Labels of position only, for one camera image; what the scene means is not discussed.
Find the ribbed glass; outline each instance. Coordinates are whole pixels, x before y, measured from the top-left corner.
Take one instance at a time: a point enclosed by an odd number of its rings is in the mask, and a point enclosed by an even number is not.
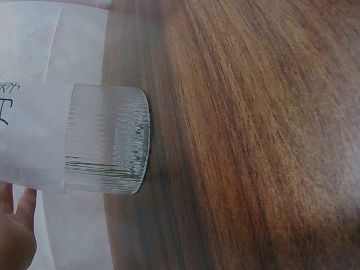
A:
[[[140,89],[75,85],[66,189],[134,194],[145,175],[149,144],[149,106]]]

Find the clear glass cup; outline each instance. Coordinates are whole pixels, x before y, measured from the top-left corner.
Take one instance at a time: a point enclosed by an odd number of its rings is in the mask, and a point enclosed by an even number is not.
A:
[[[149,105],[140,89],[75,85],[66,138],[67,190],[136,193],[149,147]]]

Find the white paper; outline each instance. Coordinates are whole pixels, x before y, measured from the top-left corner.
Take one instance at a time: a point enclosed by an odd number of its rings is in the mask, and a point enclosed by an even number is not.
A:
[[[65,146],[74,84],[0,83],[0,179],[65,192]]]

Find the hand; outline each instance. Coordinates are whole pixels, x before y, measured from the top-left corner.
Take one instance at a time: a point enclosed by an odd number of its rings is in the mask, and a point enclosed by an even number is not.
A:
[[[26,188],[14,214],[12,185],[0,183],[0,269],[27,269],[35,256],[36,190]]]

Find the wooden table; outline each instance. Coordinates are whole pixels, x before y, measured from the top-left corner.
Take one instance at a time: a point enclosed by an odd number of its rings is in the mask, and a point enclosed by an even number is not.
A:
[[[360,2],[115,0],[104,84],[151,104],[105,196],[116,269],[360,269]]]

